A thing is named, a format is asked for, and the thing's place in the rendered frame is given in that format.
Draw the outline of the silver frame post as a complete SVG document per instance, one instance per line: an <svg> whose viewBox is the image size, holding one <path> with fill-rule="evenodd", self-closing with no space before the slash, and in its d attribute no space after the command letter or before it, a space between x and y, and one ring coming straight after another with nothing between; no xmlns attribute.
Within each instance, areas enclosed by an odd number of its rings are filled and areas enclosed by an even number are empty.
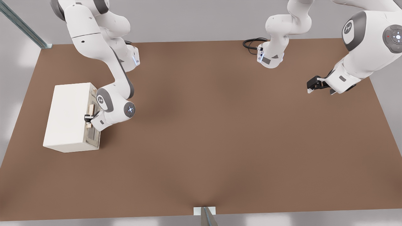
<svg viewBox="0 0 402 226"><path fill-rule="evenodd" d="M3 13L17 28L41 49L51 49L53 44L46 43L31 29L3 0L0 0L0 12Z"/></svg>
<svg viewBox="0 0 402 226"><path fill-rule="evenodd" d="M200 226L218 226L214 218L216 207L194 207L193 215L200 216Z"/></svg>

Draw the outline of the white oven box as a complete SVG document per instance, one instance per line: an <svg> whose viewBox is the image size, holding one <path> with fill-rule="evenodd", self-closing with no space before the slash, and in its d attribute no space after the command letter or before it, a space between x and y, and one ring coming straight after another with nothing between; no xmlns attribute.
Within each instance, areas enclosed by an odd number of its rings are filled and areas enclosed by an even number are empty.
<svg viewBox="0 0 402 226"><path fill-rule="evenodd" d="M93 150L84 140L88 98L89 83L55 86L43 147L62 153Z"/></svg>

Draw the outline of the oven door with pale handle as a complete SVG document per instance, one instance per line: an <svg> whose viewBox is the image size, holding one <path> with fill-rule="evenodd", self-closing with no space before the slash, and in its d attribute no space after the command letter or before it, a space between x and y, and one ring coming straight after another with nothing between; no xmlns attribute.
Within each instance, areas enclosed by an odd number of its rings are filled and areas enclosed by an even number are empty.
<svg viewBox="0 0 402 226"><path fill-rule="evenodd" d="M100 110L100 107L96 100L96 91L96 87L89 83L89 98L86 114L91 116L99 112ZM96 130L91 123L86 122L84 130L84 140L87 144L92 146L93 150L99 149L100 134L101 132Z"/></svg>

